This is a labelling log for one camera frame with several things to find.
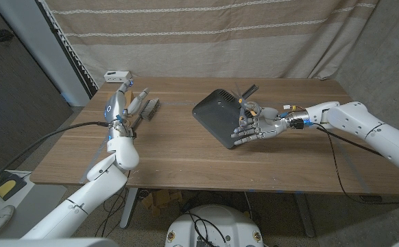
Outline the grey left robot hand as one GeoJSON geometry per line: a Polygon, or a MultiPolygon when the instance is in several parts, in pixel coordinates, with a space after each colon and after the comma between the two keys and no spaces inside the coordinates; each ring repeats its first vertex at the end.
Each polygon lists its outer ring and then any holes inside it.
{"type": "Polygon", "coordinates": [[[108,122],[109,139],[117,137],[132,137],[132,130],[128,126],[127,118],[138,112],[142,101],[147,97],[149,88],[145,88],[126,107],[125,93],[132,86],[133,81],[124,82],[106,102],[104,117],[108,122]]]}

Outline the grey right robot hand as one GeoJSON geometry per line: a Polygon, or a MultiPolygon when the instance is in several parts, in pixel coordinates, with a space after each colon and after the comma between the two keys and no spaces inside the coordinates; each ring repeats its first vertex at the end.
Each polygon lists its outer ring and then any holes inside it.
{"type": "Polygon", "coordinates": [[[261,108],[251,118],[244,119],[230,135],[234,145],[241,145],[257,139],[270,139],[287,129],[303,129],[310,122],[306,110],[280,114],[275,108],[261,108]]]}

